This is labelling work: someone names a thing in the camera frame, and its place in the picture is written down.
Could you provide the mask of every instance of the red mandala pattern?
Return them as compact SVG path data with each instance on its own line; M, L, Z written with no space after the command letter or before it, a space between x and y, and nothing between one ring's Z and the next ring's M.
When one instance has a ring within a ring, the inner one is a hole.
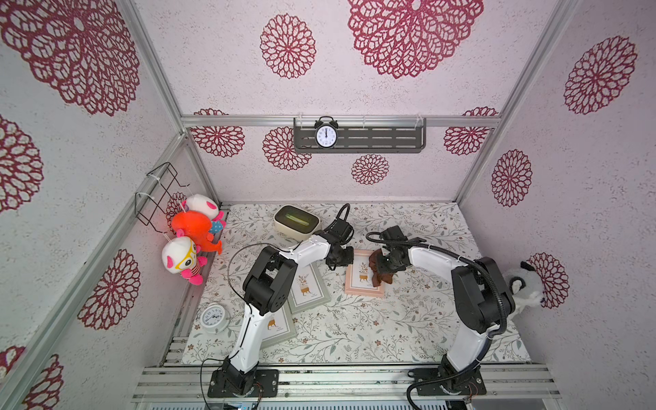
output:
M227 115L212 108L203 108L194 114ZM217 157L232 157L244 148L244 134L241 127L194 127L190 131L200 148Z
M23 410L54 409L54 406L59 403L59 393L64 386L63 371L64 366L59 363L59 355L53 354L48 367L41 372L36 383L25 396Z
M0 28L67 103L111 116L136 98L139 59L113 0L0 0Z
M24 351L25 346L11 346L4 352L0 352L0 384Z
M43 180L42 168L30 136L0 115L0 213L31 201Z
M130 312L139 295L141 273L134 256L121 249L105 271L77 318L85 327L107 330Z
M173 228L171 227L171 220L179 212L182 212L182 207L180 204L185 199L187 199L186 195L184 195L182 192L176 192L175 194L171 195L169 202L166 204L166 222L169 225L169 229L171 231L173 231Z
M532 176L528 155L519 150L506 152L492 172L494 198L505 207L517 205L528 194Z
M298 78L308 72L317 54L307 24L289 14L269 20L260 36L260 49L266 65L282 78Z
M380 155L367 154L356 159L351 167L351 175L360 184L373 185L382 181L389 170L387 159Z
M379 74L416 77L453 56L483 0L348 0L353 46Z
M463 115L497 115L490 107L476 107ZM467 155L478 151L487 136L489 128L485 127L450 127L444 134L444 146L447 151L457 155Z
M527 262L535 268L542 279L545 296L542 307L553 309L565 302L565 298L569 295L569 277L560 261L552 255L536 253Z
M280 169L292 171L303 168L312 154L299 154L294 149L294 134L289 127L278 127L269 131L262 141L262 151L266 160Z
M565 105L583 115L607 106L619 96L636 68L636 45L615 36L583 53L565 83Z

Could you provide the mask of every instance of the floral tablecloth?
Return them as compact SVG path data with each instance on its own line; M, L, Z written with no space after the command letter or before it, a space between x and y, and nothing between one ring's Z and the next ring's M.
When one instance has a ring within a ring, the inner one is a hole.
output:
M327 226L342 204L298 204ZM244 245L269 242L288 247L297 242L274 228L280 205L233 205L224 230L223 253L215 258L198 313L182 356L183 364L200 364L205 358L221 359L232 350L243 317L243 302L228 287L226 269ZM399 225L408 237L421 236L431 243L468 258L480 257L474 238L454 203L352 204L348 216L354 228L355 249L377 249L365 234ZM230 280L241 284L262 247L240 252L230 268ZM331 301L293 315L297 336L260 351L261 363L390 363L439 361L455 339L460 320L451 284L421 269L408 269L385 285L385 297L344 294L346 268L331 272L319 263ZM201 330L199 315L210 303L229 312L228 329L217 336ZM529 361L515 325L494 340L487 361Z

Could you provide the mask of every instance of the framed print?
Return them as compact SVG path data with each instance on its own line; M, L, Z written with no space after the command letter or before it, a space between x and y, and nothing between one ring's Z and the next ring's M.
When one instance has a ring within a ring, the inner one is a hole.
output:
M316 262L296 271L288 301L292 313L330 302L330 293L319 274Z
M344 284L344 293L347 295L363 295L384 297L384 283L374 287L371 278L373 271L369 267L369 255L373 251L362 251L355 249L353 251L353 265L346 268L346 283Z
M289 310L289 303L285 303L282 308L274 312L266 324L264 331L264 338L262 339L262 347L273 346L283 342L284 340L291 339L296 336L296 327L291 320L291 312Z

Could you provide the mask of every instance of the panda plush toy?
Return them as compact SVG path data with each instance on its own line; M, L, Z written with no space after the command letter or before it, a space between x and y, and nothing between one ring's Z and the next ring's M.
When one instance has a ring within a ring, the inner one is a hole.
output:
M509 315L509 319L526 306L540 306L544 298L544 285L534 267L522 261L519 268L507 271L503 278L515 300L515 311Z

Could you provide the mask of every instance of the alarm clock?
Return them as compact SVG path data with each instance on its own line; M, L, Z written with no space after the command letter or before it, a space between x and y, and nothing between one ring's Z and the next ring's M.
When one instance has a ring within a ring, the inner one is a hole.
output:
M331 121L326 124L321 118L330 118ZM339 125L330 115L320 117L314 123L314 128L316 130L314 131L314 138L317 140L317 144L319 144L321 148L332 148L337 143L337 129L339 128Z
M209 305L201 314L201 326L210 335L222 332L228 326L228 322L226 309L218 303Z

